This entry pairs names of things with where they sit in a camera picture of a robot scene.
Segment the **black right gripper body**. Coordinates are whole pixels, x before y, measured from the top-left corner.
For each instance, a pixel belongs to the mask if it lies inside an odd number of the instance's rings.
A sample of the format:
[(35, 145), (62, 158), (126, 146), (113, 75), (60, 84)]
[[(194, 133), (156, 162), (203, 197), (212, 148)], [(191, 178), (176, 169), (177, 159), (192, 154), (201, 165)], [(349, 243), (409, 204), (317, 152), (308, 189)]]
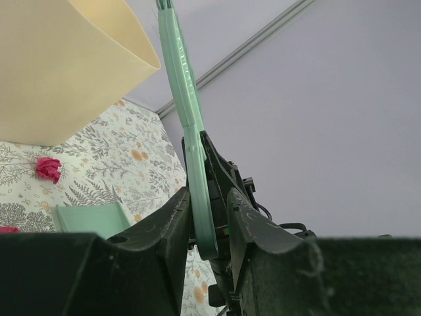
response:
[(259, 220), (254, 227), (258, 234), (267, 234), (268, 223), (281, 234), (280, 240), (293, 245), (298, 240), (314, 237), (314, 232), (302, 223), (275, 224), (270, 212), (254, 198), (252, 178), (243, 179), (237, 166), (225, 160), (215, 149), (206, 132), (199, 133), (199, 144), (205, 156), (201, 163), (203, 176), (187, 172), (187, 187), (197, 189), (204, 184), (209, 201), (206, 206), (193, 206), (193, 229), (190, 246), (209, 261), (216, 284), (208, 287), (208, 301), (212, 307), (223, 307), (227, 315), (245, 315), (252, 305), (244, 301), (240, 288), (245, 281), (242, 266), (248, 264), (255, 250), (252, 242), (235, 239), (243, 224), (229, 220), (235, 213), (251, 215)]

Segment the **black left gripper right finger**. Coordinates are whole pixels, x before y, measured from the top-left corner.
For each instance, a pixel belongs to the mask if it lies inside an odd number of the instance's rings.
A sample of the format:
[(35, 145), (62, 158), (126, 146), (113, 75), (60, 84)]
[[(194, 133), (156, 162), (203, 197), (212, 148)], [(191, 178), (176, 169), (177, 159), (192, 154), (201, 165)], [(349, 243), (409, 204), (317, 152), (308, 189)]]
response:
[(419, 315), (420, 240), (307, 238), (287, 245), (268, 223), (235, 213), (255, 250), (241, 272), (245, 315)]

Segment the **green dustpan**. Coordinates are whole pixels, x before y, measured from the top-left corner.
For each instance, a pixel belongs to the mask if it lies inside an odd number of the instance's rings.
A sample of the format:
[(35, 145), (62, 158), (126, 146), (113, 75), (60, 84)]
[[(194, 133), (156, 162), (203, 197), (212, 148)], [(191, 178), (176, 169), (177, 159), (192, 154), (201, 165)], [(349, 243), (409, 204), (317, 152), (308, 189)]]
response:
[(52, 210), (53, 222), (59, 232), (96, 233), (108, 239), (130, 227), (119, 202), (92, 206), (60, 206)]

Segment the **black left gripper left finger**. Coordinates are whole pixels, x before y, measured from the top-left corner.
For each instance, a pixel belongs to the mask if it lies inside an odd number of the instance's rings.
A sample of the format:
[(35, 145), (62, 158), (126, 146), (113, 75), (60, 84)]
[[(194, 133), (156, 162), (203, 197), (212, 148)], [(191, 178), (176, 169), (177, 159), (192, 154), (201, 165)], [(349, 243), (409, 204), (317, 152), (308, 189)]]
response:
[(104, 239), (1, 235), (2, 315), (179, 315), (191, 225), (189, 191)]

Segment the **green hand brush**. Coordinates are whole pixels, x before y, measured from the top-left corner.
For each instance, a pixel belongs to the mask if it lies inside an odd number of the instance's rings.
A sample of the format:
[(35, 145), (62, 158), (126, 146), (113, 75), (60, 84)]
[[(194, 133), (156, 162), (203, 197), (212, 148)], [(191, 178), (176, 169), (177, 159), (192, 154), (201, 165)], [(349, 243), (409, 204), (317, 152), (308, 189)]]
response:
[(205, 128), (181, 26), (172, 1), (157, 1), (159, 36), (164, 64), (184, 131), (184, 152), (191, 198), (195, 240), (201, 259), (218, 256), (211, 201), (205, 172), (205, 150), (200, 132)]

